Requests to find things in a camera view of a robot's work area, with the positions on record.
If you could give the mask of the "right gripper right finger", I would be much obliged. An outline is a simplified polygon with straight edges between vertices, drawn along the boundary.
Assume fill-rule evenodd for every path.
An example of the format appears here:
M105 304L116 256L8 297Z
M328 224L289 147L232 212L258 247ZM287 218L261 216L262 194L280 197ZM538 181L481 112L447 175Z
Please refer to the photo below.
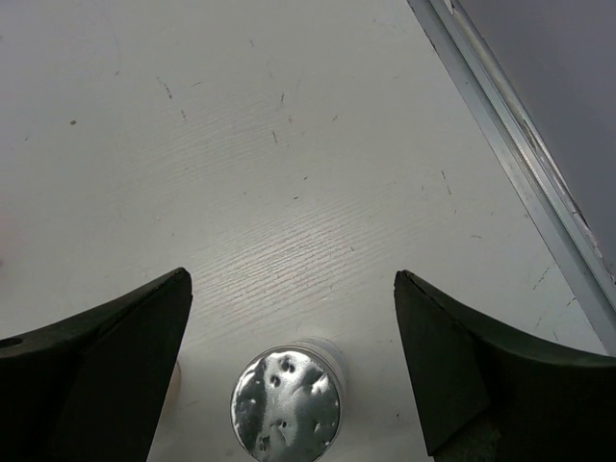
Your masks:
M407 270L396 275L395 306L433 459L614 459L612 357L525 333Z

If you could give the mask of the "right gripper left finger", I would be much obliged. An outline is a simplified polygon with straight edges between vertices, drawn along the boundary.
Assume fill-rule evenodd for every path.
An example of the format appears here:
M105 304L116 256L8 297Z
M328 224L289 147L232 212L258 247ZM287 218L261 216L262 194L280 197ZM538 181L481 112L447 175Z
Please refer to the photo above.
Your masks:
M2 340L2 460L146 460L192 301L178 268Z

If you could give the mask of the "silver lid blue label jar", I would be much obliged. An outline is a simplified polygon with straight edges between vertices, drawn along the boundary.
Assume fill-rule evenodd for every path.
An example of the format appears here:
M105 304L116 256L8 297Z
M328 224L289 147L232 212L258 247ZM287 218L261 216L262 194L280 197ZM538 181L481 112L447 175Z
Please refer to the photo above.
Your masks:
M347 394L342 353L322 338L274 346L236 380L232 428L256 461L318 461L340 433Z

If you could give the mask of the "silver lid white powder jar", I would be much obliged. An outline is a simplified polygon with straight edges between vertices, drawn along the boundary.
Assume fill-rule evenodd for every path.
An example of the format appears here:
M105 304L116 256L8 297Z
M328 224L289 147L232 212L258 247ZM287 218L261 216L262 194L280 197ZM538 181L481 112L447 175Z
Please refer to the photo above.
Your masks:
M175 403L179 396L179 390L181 387L181 367L178 361L175 362L172 375L168 384L165 402L162 410L162 414L168 414L175 406Z

